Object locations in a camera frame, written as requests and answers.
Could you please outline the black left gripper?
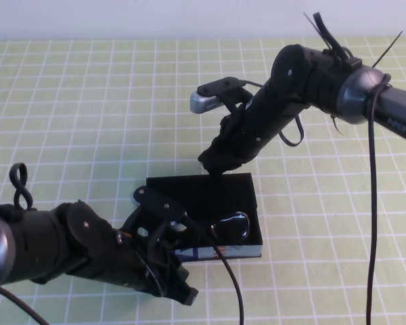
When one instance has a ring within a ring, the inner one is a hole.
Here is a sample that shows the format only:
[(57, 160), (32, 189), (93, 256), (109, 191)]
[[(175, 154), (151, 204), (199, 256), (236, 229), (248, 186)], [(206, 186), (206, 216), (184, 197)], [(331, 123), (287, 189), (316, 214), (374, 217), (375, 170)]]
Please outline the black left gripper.
[(154, 250), (145, 251), (132, 236), (115, 232), (111, 257), (114, 285), (166, 297), (187, 306), (192, 305), (198, 295), (198, 290), (187, 283), (189, 272), (165, 240)]

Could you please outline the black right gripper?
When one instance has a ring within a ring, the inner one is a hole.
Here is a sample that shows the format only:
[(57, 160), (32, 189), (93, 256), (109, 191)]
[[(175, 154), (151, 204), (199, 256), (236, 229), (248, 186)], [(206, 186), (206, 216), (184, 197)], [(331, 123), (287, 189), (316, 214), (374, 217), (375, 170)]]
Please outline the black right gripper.
[(225, 116), (220, 122), (220, 132), (210, 146), (198, 157), (208, 172), (211, 181), (221, 181), (224, 172), (238, 169), (258, 154), (258, 148), (251, 144), (251, 137), (243, 130), (245, 121), (242, 113)]

